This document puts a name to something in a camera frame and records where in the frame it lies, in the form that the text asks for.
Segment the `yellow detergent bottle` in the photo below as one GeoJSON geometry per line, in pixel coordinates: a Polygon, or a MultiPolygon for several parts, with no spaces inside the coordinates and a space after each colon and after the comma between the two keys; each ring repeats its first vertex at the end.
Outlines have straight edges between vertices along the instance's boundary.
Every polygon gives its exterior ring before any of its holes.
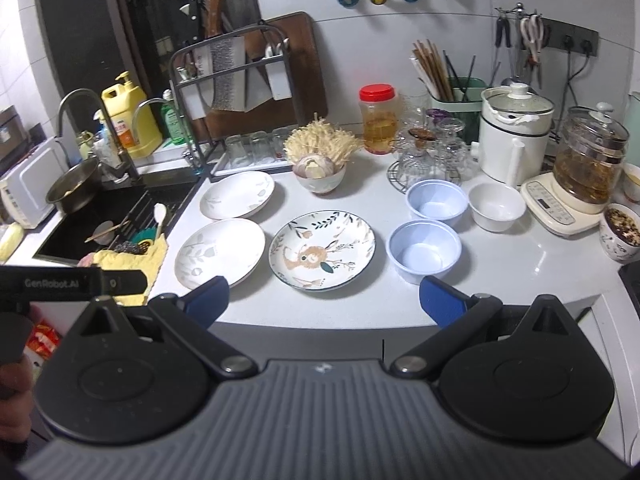
{"type": "Polygon", "coordinates": [[[113,121],[118,138],[131,158],[149,156],[162,143],[162,133],[148,106],[140,110],[136,121],[136,131],[131,129],[133,113],[146,100],[146,94],[129,79],[129,72],[120,74],[116,81],[124,79],[124,85],[117,84],[102,91],[102,100],[113,121]]]}

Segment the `ceramic plate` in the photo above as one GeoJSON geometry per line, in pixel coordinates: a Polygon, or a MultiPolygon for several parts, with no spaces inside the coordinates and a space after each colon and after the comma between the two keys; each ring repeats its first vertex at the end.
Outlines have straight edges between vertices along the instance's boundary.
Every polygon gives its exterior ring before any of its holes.
{"type": "Polygon", "coordinates": [[[200,211],[212,220],[246,218],[264,207],[274,187],[267,173],[236,173],[211,186],[200,200],[200,211]]]}
{"type": "Polygon", "coordinates": [[[260,226],[243,218],[229,218],[204,226],[191,235],[175,258],[175,275],[187,288],[197,288],[215,276],[229,286],[244,280],[264,251],[260,226]]]}
{"type": "Polygon", "coordinates": [[[344,211],[317,211],[280,229],[269,248],[269,264],[294,288],[330,290],[360,274],[375,250],[376,237],[362,218],[344,211]]]}

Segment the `rice cooker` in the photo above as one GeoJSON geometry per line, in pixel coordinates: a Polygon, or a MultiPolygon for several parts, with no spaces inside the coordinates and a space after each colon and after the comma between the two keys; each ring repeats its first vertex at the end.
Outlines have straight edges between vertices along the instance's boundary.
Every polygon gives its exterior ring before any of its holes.
{"type": "Polygon", "coordinates": [[[554,104],[524,83],[488,88],[481,94],[478,160],[490,177],[519,186],[540,174],[554,104]]]}

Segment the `kitchen sink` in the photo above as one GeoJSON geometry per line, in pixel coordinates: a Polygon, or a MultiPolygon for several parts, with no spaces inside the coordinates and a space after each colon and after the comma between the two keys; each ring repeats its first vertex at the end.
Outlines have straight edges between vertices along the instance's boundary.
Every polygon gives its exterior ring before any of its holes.
{"type": "Polygon", "coordinates": [[[159,171],[144,175],[138,186],[106,184],[82,209],[66,215],[47,237],[34,258],[65,265],[76,265],[86,254],[106,248],[97,242],[84,243],[102,222],[129,223],[116,232],[108,248],[131,240],[137,233],[155,227],[154,204],[167,208],[164,233],[171,232],[186,204],[198,188],[199,177],[190,168],[159,171]]]}

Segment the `dish towel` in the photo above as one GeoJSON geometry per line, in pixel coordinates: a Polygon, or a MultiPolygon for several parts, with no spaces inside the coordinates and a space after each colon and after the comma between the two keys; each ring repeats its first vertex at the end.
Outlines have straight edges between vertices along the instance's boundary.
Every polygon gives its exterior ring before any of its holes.
{"type": "Polygon", "coordinates": [[[164,235],[160,235],[146,254],[116,253],[107,249],[98,251],[94,255],[94,264],[103,270],[141,270],[146,276],[146,290],[144,294],[132,296],[117,296],[114,298],[124,306],[139,306],[146,304],[146,299],[154,286],[158,272],[166,256],[168,245],[164,235]]]}

